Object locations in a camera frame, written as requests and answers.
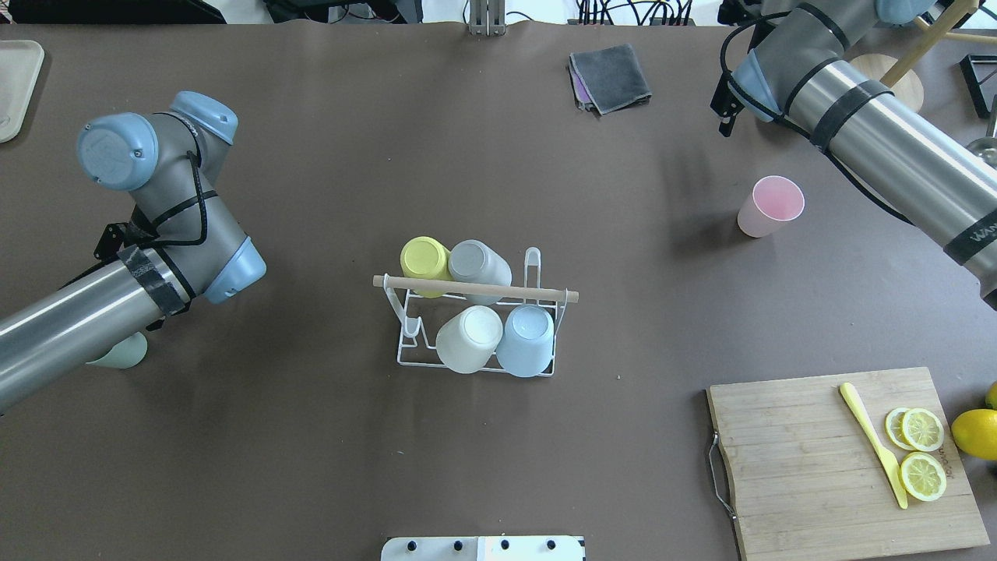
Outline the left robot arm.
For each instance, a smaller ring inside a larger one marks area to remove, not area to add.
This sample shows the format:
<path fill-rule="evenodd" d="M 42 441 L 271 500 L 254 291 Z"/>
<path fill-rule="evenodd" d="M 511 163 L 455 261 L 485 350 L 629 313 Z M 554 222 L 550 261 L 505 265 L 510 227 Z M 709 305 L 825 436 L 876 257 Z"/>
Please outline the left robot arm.
<path fill-rule="evenodd" d="M 134 199 L 85 273 L 2 322 L 3 411 L 203 297 L 226 302 L 266 265 L 214 188 L 238 116 L 181 91 L 165 111 L 93 118 L 77 156 L 96 184 Z"/>

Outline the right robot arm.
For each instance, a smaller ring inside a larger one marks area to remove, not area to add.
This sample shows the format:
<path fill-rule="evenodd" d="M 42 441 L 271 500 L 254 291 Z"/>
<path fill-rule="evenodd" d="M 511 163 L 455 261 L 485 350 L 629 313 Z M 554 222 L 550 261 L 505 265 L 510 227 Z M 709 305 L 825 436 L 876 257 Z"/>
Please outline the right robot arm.
<path fill-rule="evenodd" d="M 877 23 L 900 24 L 927 1 L 801 1 L 736 69 L 720 68 L 711 107 L 729 136 L 740 110 L 794 130 L 920 228 L 995 304 L 995 170 L 844 60 Z"/>

